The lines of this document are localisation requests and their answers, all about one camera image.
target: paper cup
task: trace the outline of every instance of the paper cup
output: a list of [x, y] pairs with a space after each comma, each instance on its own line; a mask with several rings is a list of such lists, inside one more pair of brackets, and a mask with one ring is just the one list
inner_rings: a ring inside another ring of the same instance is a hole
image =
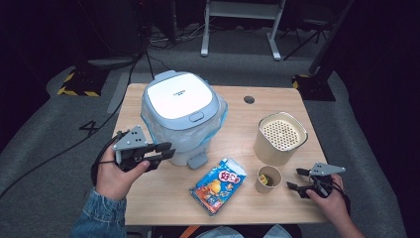
[[256, 179], [256, 190], [260, 193], [269, 193], [281, 183], [281, 172], [273, 166], [263, 166], [259, 169]]
[[294, 117], [276, 112], [260, 121], [254, 151], [266, 165], [283, 166], [307, 140], [308, 133]]

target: denim jacket sleeve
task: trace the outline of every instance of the denim jacket sleeve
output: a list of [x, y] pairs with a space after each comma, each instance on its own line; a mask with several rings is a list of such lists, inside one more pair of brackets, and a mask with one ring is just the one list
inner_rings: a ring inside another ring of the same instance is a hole
[[126, 207], [127, 199], [112, 200], [92, 189], [69, 237], [127, 237]]

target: small cup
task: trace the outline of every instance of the small cup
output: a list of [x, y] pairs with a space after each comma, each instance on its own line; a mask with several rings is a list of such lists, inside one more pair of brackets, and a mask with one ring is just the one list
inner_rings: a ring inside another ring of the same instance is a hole
[[273, 166], [263, 166], [259, 169], [256, 179], [256, 190], [259, 193], [269, 193], [281, 183], [281, 172]]

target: finger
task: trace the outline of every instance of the finger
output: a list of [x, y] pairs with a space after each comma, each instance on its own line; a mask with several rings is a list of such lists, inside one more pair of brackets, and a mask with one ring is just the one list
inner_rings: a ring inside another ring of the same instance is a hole
[[148, 169], [151, 162], [149, 161], [142, 161], [138, 165], [136, 165], [132, 170], [127, 172], [127, 175], [130, 177], [131, 181], [135, 181], [138, 179], [145, 171]]
[[312, 200], [314, 200], [316, 203], [319, 203], [319, 202], [321, 202], [321, 201], [322, 201], [322, 199], [324, 199], [324, 198], [322, 198], [321, 196], [319, 196], [319, 195], [318, 195], [318, 193], [316, 193], [316, 191], [314, 191], [314, 190], [312, 190], [312, 189], [307, 189], [307, 190], [306, 190], [306, 194], [308, 194], [308, 196], [309, 196]]
[[102, 161], [115, 161], [115, 151], [114, 149], [112, 149], [114, 147], [114, 144], [112, 144], [111, 146], [109, 146], [106, 151], [104, 152], [102, 158], [101, 158], [101, 162]]
[[331, 179], [335, 182], [342, 190], [344, 190], [343, 179], [338, 175], [331, 175]]

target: snack bag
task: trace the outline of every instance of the snack bag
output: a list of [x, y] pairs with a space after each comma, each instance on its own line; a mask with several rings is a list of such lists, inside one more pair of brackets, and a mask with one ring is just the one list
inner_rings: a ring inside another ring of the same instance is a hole
[[245, 170], [239, 164], [225, 158], [189, 190], [209, 215], [215, 215], [246, 177]]

